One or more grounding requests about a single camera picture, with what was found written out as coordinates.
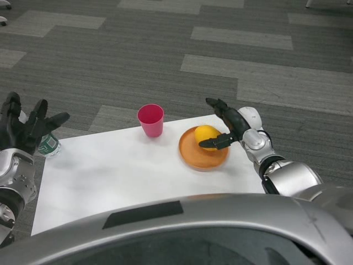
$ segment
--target bottle label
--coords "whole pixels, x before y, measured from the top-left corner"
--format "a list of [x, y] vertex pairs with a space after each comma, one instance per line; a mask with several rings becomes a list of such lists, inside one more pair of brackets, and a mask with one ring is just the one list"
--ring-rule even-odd
[[57, 146], [59, 145], [59, 140], [55, 138], [52, 134], [43, 136], [42, 142], [38, 147], [38, 152], [42, 155], [48, 155], [51, 152], [54, 152]]

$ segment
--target black rectangular panel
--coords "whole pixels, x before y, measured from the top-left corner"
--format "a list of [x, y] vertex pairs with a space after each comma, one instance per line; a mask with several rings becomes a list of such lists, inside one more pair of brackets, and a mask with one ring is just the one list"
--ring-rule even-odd
[[154, 218], [182, 214], [183, 212], [183, 207], [181, 206], [180, 201], [160, 203], [156, 205], [120, 211], [118, 213], [109, 215], [103, 226], [103, 229], [118, 225], [125, 225], [131, 222], [146, 221]]

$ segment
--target gray carpet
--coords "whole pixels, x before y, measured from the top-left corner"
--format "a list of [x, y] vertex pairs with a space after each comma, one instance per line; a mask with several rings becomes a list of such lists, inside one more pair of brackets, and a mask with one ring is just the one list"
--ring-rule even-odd
[[279, 153], [353, 186], [353, 5], [305, 3], [14, 0], [0, 10], [0, 101], [16, 91], [28, 113], [47, 99], [49, 114], [71, 114], [66, 138], [136, 126], [146, 103], [168, 120], [211, 114], [205, 97], [220, 97], [256, 107]]

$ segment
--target robotic arm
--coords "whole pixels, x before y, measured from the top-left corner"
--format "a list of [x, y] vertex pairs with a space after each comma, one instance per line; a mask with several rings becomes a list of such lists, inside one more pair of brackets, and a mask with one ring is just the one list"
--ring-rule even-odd
[[353, 189], [323, 184], [319, 175], [302, 162], [277, 154], [270, 135], [263, 130], [259, 113], [251, 107], [235, 110], [220, 99], [206, 98], [230, 130], [199, 143], [222, 149], [239, 141], [262, 180], [264, 191], [309, 200], [330, 212], [353, 235]]
[[19, 121], [21, 102], [11, 92], [0, 120], [0, 247], [13, 242], [12, 228], [24, 207], [36, 196], [33, 154], [41, 138], [69, 119], [67, 113], [45, 118], [48, 103], [40, 100], [28, 121]]

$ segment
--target white table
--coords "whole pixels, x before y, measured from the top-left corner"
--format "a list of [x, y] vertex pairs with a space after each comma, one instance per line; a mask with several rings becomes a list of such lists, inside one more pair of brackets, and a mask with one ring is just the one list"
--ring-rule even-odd
[[32, 235], [108, 210], [187, 195], [263, 193], [239, 143], [218, 169], [200, 172], [181, 159], [178, 142], [194, 126], [229, 132], [215, 115], [164, 123], [148, 138], [141, 127], [61, 140], [45, 162]]

